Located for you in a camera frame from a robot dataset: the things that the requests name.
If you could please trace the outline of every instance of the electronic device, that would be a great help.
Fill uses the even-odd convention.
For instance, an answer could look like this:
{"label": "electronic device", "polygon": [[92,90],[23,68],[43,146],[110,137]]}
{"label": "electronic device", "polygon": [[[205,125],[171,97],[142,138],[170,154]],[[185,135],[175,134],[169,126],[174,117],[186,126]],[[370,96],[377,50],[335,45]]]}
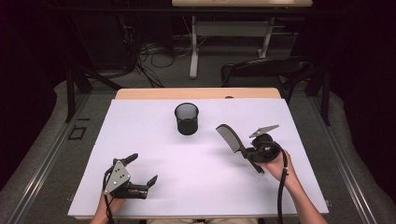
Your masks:
{"label": "electronic device", "polygon": [[113,165],[105,172],[103,194],[106,203],[106,214],[111,224],[114,223],[114,219],[110,210],[111,201],[109,202],[107,198],[108,194],[118,199],[146,199],[149,188],[157,181],[157,175],[152,177],[146,185],[135,185],[130,181],[131,175],[125,166],[136,160],[137,156],[138,154],[135,153],[125,159],[114,159]]}

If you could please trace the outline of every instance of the wooden table edge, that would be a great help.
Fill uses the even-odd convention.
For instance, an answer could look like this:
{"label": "wooden table edge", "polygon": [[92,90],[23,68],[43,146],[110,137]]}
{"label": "wooden table edge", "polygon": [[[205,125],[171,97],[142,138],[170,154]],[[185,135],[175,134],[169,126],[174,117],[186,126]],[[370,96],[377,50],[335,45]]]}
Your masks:
{"label": "wooden table edge", "polygon": [[121,89],[117,92],[115,99],[222,99],[226,97],[281,98],[276,88],[150,88]]}

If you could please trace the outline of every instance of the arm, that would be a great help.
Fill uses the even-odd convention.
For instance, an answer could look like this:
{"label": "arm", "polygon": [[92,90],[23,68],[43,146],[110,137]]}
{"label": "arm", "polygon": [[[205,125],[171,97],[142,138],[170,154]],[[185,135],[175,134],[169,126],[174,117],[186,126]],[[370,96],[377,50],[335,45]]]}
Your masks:
{"label": "arm", "polygon": [[[320,214],[318,209],[312,204],[311,200],[306,195],[303,186],[298,179],[297,174],[294,171],[293,164],[291,163],[290,154],[286,151],[288,157],[289,170],[286,176],[285,188],[289,191],[291,198],[293,199],[294,205],[297,210],[300,222],[302,224],[322,224],[327,221]],[[258,165],[265,167],[271,175],[277,180],[280,180],[283,170],[283,155],[279,153],[277,157],[267,163],[257,163]]]}
{"label": "arm", "polygon": [[[110,194],[107,196],[108,201],[111,202],[112,197]],[[110,204],[110,210],[112,214],[116,214],[123,206],[125,203],[125,199],[113,199],[113,201]],[[93,216],[93,219],[91,220],[91,224],[107,224],[108,218],[106,214],[106,203],[105,203],[105,198],[103,192],[100,195],[100,200],[98,207],[96,209],[95,215]]]}

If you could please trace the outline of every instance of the dark background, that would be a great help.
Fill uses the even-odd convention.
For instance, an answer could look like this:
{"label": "dark background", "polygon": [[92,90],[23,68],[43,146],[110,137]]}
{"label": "dark background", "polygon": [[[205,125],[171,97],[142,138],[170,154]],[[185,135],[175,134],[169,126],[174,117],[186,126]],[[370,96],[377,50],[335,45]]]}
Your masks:
{"label": "dark background", "polygon": [[[0,3],[0,71],[2,87],[6,90],[1,118],[0,188],[18,167],[55,106],[53,88],[65,80],[68,68],[60,49],[67,49],[73,59],[96,69],[134,66],[133,48],[122,43],[117,17],[79,16],[67,22],[65,19],[49,21],[38,3],[27,0]],[[106,0],[56,3],[113,4]],[[171,0],[135,1],[134,4],[170,7]],[[306,20],[292,54],[311,56],[317,63],[330,59],[332,91],[345,102],[354,146],[378,185],[395,202],[392,175],[396,153],[391,138],[396,125],[396,104],[392,99],[396,74],[396,4],[391,0],[316,0],[314,7],[359,12],[359,17],[341,20]],[[180,18],[150,16],[136,20],[138,35],[168,47],[173,43],[173,30],[176,33],[184,30]],[[64,43],[56,41],[50,26],[54,21],[61,26],[63,38],[67,40]]]}

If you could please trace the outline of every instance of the black chair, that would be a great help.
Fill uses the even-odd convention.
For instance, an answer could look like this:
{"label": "black chair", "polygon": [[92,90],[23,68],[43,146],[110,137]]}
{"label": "black chair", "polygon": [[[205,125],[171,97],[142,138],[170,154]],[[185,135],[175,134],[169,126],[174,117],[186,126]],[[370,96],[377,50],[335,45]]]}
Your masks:
{"label": "black chair", "polygon": [[221,87],[275,87],[289,103],[295,86],[312,71],[313,64],[303,56],[225,64],[221,67]]}

